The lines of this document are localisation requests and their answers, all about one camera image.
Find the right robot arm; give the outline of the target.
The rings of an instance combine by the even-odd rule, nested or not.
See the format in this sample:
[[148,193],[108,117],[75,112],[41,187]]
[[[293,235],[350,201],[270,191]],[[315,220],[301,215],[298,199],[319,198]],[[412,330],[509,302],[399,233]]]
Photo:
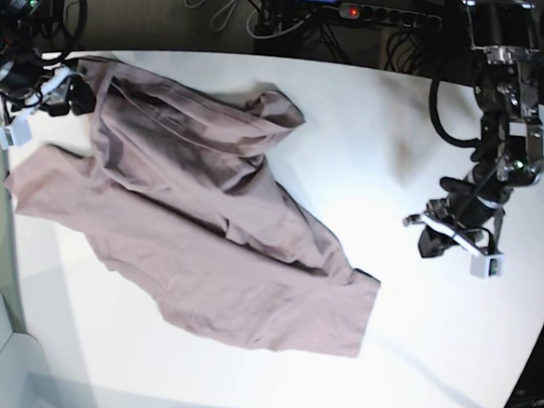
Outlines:
[[89,120],[91,154],[41,147],[7,178],[27,216],[92,238],[212,241],[285,261],[325,255],[332,232],[276,183],[265,160],[305,121],[277,89],[243,105],[121,61],[44,59],[34,39],[61,23],[64,0],[0,0],[0,144],[28,143],[36,111]]

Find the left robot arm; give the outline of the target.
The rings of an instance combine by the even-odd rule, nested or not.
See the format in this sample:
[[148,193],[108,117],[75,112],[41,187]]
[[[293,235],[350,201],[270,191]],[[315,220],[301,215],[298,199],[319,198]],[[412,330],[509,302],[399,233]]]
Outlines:
[[481,135],[458,140],[442,126],[437,97],[440,79],[430,83],[429,116],[439,136],[472,150],[465,179],[443,177],[443,199],[404,222],[422,224],[418,249],[424,259],[460,246],[478,256],[498,252],[504,206],[517,187],[535,185],[544,173],[543,124],[539,118],[539,30],[533,0],[460,0],[471,50],[480,55],[473,86],[482,110]]

